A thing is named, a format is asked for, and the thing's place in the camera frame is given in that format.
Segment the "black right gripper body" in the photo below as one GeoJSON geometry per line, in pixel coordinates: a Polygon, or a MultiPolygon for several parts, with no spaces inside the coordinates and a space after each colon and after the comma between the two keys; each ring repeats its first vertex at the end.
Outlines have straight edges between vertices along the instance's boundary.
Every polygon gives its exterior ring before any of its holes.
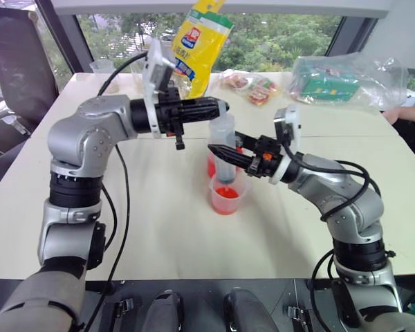
{"type": "Polygon", "coordinates": [[[248,175],[270,177],[282,161],[281,144],[274,138],[260,136],[250,149],[253,153],[248,175]]]}

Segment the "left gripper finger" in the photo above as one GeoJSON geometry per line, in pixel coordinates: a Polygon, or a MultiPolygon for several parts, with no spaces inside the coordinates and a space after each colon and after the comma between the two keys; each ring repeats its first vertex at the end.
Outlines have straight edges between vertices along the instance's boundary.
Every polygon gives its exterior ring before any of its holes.
{"type": "Polygon", "coordinates": [[[212,111],[218,109],[216,98],[201,97],[181,101],[185,111],[212,111]]]}
{"type": "Polygon", "coordinates": [[[213,120],[219,116],[219,111],[211,110],[185,110],[181,114],[182,123],[203,122],[213,120]]]}

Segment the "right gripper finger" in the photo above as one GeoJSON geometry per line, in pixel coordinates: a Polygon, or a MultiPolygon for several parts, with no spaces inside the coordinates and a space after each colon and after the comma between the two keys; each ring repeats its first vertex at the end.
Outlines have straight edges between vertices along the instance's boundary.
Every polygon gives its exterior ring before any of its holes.
{"type": "Polygon", "coordinates": [[[239,131],[235,132],[236,146],[241,149],[247,149],[251,152],[256,152],[259,140],[239,131]]]}
{"type": "Polygon", "coordinates": [[[227,145],[208,144],[208,149],[222,161],[248,171],[253,157],[238,152],[227,145]]]}

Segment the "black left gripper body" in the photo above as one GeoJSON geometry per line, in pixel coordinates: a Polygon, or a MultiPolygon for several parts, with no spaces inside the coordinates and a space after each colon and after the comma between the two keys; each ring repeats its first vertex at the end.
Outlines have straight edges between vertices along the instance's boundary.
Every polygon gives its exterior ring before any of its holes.
{"type": "Polygon", "coordinates": [[[158,94],[156,115],[160,132],[167,137],[175,137],[177,150],[185,148],[183,123],[180,119],[181,107],[181,99],[176,87],[169,87],[164,93],[158,94]]]}

